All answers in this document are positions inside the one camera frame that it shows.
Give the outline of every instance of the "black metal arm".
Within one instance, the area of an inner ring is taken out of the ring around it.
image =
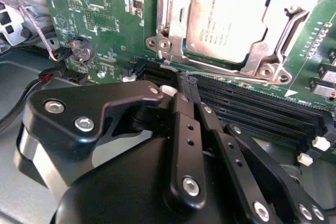
[[[193,80],[177,82],[174,97],[137,81],[29,99],[16,164],[60,200],[55,223],[329,223],[238,125],[223,131]],[[93,167],[96,146],[144,129],[152,139]]]

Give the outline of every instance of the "screw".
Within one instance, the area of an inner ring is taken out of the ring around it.
[[[161,39],[161,40],[159,41],[159,45],[160,45],[161,48],[167,48],[167,47],[169,47],[168,42],[165,41],[164,39]]]
[[[320,220],[324,220],[323,214],[316,206],[313,206],[312,209],[313,209],[314,214],[317,216],[317,218],[319,218]]]
[[[307,208],[304,205],[300,204],[299,209],[307,220],[312,220],[313,217],[311,216],[311,213],[307,210]]]
[[[235,130],[235,132],[237,132],[238,134],[241,134],[242,131],[240,128],[238,128],[237,126],[233,126],[233,129]]]
[[[297,4],[293,4],[291,7],[290,7],[290,11],[292,13],[296,12],[300,7],[297,5]]]
[[[208,106],[205,106],[205,107],[204,107],[204,110],[205,110],[206,112],[208,112],[209,114],[212,113],[212,110],[211,110]]]
[[[149,90],[150,90],[152,93],[154,93],[154,94],[158,94],[158,93],[159,93],[158,90],[155,89],[155,88],[149,88]]]
[[[64,105],[61,104],[58,101],[49,101],[49,102],[46,102],[46,104],[44,105],[44,108],[49,113],[53,113],[53,114],[62,113],[64,111],[64,109],[65,109]]]
[[[75,126],[80,131],[89,132],[93,130],[95,125],[91,119],[81,116],[75,120]]]
[[[259,74],[263,77],[270,77],[273,75],[273,70],[267,66],[262,66],[259,69]]]
[[[269,221],[269,213],[266,209],[266,207],[261,204],[260,202],[256,201],[253,204],[254,210],[257,213],[257,215],[264,221]]]
[[[190,195],[190,196],[197,196],[200,193],[200,187],[198,186],[197,182],[193,180],[192,178],[186,177],[182,181],[182,185],[184,190]]]
[[[181,99],[185,102],[189,102],[189,99],[187,97],[185,97],[185,95],[181,96]]]
[[[97,72],[97,76],[98,76],[98,78],[103,79],[106,76],[106,72],[99,70]]]

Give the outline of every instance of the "white wire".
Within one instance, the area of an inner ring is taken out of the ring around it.
[[[54,56],[53,52],[52,52],[52,48],[50,47],[46,37],[44,36],[42,30],[39,28],[39,26],[37,25],[37,23],[35,22],[35,19],[33,18],[33,16],[27,11],[24,3],[21,0],[15,0],[17,2],[17,4],[19,5],[19,10],[22,13],[22,15],[26,16],[30,22],[32,23],[32,25],[35,27],[38,35],[40,36],[43,44],[45,45],[45,47],[47,48],[49,55],[51,57],[52,60],[57,61],[56,57]]]

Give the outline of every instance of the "red wire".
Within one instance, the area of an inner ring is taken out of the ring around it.
[[[45,76],[39,78],[38,80],[39,81],[46,81],[46,80],[49,80],[51,78],[51,74],[46,74]]]

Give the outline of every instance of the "white slot latch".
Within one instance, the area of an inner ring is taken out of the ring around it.
[[[315,148],[320,149],[324,152],[330,148],[330,142],[326,140],[325,137],[317,136],[312,143]]]
[[[298,162],[305,166],[310,166],[313,163],[313,159],[305,153],[300,153],[298,156]]]

